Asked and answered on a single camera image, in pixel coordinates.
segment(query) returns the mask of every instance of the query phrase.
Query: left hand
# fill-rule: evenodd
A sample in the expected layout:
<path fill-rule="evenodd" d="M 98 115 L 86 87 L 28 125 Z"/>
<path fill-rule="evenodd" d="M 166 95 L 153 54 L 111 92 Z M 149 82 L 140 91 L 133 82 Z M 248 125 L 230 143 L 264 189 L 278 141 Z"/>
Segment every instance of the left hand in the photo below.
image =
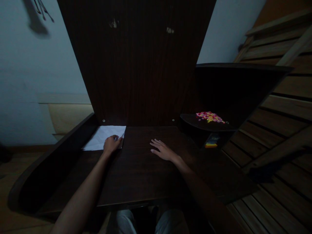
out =
<path fill-rule="evenodd" d="M 118 148 L 122 139 L 123 139 L 122 137 L 118 138 L 117 135 L 112 135 L 112 136 L 106 138 L 102 155 L 111 155 L 111 153 L 114 152 Z"/>

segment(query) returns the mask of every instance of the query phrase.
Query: wall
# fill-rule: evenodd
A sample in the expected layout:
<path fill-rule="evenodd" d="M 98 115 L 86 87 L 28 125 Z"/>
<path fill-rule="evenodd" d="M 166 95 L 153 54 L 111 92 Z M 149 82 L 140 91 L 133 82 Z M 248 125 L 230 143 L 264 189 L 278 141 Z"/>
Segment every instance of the wall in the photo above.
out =
<path fill-rule="evenodd" d="M 25 3 L 0 3 L 0 142 L 5 146 L 54 144 L 38 104 L 38 93 L 87 94 L 56 0 L 44 0 L 54 18 L 49 35 L 29 28 Z M 231 62 L 244 33 L 265 0 L 217 0 L 197 63 Z"/>
<path fill-rule="evenodd" d="M 0 3 L 0 142 L 5 146 L 56 142 L 43 124 L 37 93 L 87 93 L 57 1 L 44 1 L 55 23 L 39 15 L 46 36 L 30 30 L 24 3 Z"/>
<path fill-rule="evenodd" d="M 265 0 L 217 0 L 197 63 L 233 62 Z"/>

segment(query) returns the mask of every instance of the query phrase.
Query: pants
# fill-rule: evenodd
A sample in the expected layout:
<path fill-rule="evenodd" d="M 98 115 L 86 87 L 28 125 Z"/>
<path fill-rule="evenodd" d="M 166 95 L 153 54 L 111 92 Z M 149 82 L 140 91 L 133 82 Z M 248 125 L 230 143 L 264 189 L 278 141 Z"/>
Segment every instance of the pants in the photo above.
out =
<path fill-rule="evenodd" d="M 113 212 L 107 226 L 107 234 L 136 234 L 136 221 L 130 210 Z M 171 209 L 163 213 L 159 219 L 155 234 L 188 234 L 184 214 L 181 210 Z"/>

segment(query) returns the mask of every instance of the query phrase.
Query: light wooden board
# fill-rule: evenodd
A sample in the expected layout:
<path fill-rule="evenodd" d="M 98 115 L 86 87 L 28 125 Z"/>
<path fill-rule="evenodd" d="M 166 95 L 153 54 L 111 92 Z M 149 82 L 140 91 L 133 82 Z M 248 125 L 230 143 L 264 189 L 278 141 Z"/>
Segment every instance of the light wooden board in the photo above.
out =
<path fill-rule="evenodd" d="M 257 158 L 259 155 L 268 150 L 266 147 L 241 132 L 237 132 L 231 138 L 231 141 L 248 152 L 254 158 Z"/>
<path fill-rule="evenodd" d="M 288 233 L 309 233 L 295 217 L 263 189 L 254 193 L 253 196 Z"/>
<path fill-rule="evenodd" d="M 227 205 L 228 210 L 230 213 L 234 216 L 236 221 L 241 225 L 241 227 L 245 230 L 247 234 L 253 234 L 253 231 L 250 229 L 248 224 L 245 222 L 245 220 L 241 217 L 241 215 L 238 213 L 238 211 L 235 209 L 233 204 Z"/>
<path fill-rule="evenodd" d="M 309 173 L 288 163 L 276 174 L 312 200 L 312 176 Z"/>
<path fill-rule="evenodd" d="M 312 77 L 287 76 L 273 92 L 312 98 Z"/>
<path fill-rule="evenodd" d="M 240 52 L 238 53 L 238 55 L 236 56 L 234 63 L 238 63 L 243 56 L 245 55 L 245 53 L 248 51 L 249 47 L 251 46 L 253 40 L 253 36 L 248 37 L 243 45 L 243 47 L 241 48 Z"/>
<path fill-rule="evenodd" d="M 276 64 L 277 66 L 289 66 L 295 58 L 304 52 L 311 52 L 312 26 L 295 42 L 295 44 L 285 53 L 285 55 Z"/>
<path fill-rule="evenodd" d="M 259 47 L 252 47 L 245 53 L 242 59 L 256 59 L 284 55 L 295 44 L 296 41 L 297 39 L 294 39 L 265 46 L 263 45 Z"/>
<path fill-rule="evenodd" d="M 312 120 L 312 102 L 270 95 L 262 104 L 272 110 Z"/>
<path fill-rule="evenodd" d="M 312 74 L 312 55 L 298 56 L 290 65 L 295 69 L 293 74 Z"/>
<path fill-rule="evenodd" d="M 262 183 L 261 186 L 297 217 L 307 229 L 312 230 L 312 204 L 275 176 L 272 179 L 274 183 Z"/>
<path fill-rule="evenodd" d="M 66 134 L 93 112 L 88 104 L 48 104 L 56 134 Z"/>
<path fill-rule="evenodd" d="M 270 234 L 287 234 L 287 232 L 272 218 L 272 216 L 258 203 L 253 196 L 243 198 L 243 201 L 251 209 L 254 215 Z"/>
<path fill-rule="evenodd" d="M 307 127 L 307 124 L 304 122 L 262 109 L 257 109 L 250 120 L 287 137 Z"/>
<path fill-rule="evenodd" d="M 278 41 L 282 41 L 286 39 L 299 38 L 306 30 L 307 30 L 307 27 L 298 28 L 289 32 L 284 32 L 284 33 L 280 33 L 274 36 L 261 38 L 261 39 L 253 41 L 251 43 L 251 46 L 259 46 L 259 45 L 274 43 L 274 42 L 278 42 Z"/>
<path fill-rule="evenodd" d="M 240 166 L 244 166 L 251 161 L 251 158 L 247 154 L 237 148 L 230 141 L 223 147 L 223 151 L 234 159 Z"/>
<path fill-rule="evenodd" d="M 301 157 L 294 159 L 292 162 L 299 167 L 305 169 L 306 171 L 312 173 L 312 154 L 304 154 Z"/>
<path fill-rule="evenodd" d="M 238 210 L 240 215 L 243 217 L 246 223 L 248 223 L 250 229 L 254 234 L 268 233 L 259 220 L 254 216 L 250 209 L 245 205 L 242 200 L 237 200 L 232 203 L 234 207 Z"/>
<path fill-rule="evenodd" d="M 295 24 L 299 24 L 302 22 L 307 21 L 307 19 L 311 18 L 311 9 L 305 9 L 302 11 L 298 11 L 289 15 L 286 15 L 282 18 L 273 20 L 271 22 L 268 22 L 266 24 L 260 25 L 258 27 L 255 27 L 251 30 L 249 30 L 246 33 L 246 36 L 250 36 L 256 33 L 265 33 L 268 31 L 276 31 L 281 28 L 290 27 Z"/>
<path fill-rule="evenodd" d="M 299 133 L 295 134 L 291 138 L 288 138 L 281 144 L 277 145 L 270 151 L 264 153 L 257 159 L 255 159 L 252 163 L 249 163 L 242 170 L 245 173 L 249 172 L 249 169 L 252 167 L 260 167 L 263 165 L 267 165 L 268 163 L 277 161 L 282 157 L 289 155 L 298 149 L 301 146 L 305 145 L 306 142 L 310 142 L 312 138 L 312 125 L 306 127 L 305 129 L 301 130 Z"/>
<path fill-rule="evenodd" d="M 272 148 L 273 146 L 284 141 L 284 138 L 281 138 L 263 128 L 260 128 L 250 122 L 246 122 L 240 129 L 240 131 L 260 144 Z"/>

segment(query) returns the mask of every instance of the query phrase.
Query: small pile of candies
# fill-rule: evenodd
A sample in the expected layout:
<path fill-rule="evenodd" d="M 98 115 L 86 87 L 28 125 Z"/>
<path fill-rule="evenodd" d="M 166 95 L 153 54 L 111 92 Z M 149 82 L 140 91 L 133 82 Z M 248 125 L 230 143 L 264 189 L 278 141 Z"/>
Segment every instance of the small pile of candies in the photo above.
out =
<path fill-rule="evenodd" d="M 216 113 L 212 113 L 211 111 L 196 113 L 196 115 L 198 117 L 201 117 L 201 119 L 206 119 L 208 123 L 214 121 L 225 124 L 225 122 L 219 116 L 217 116 Z"/>

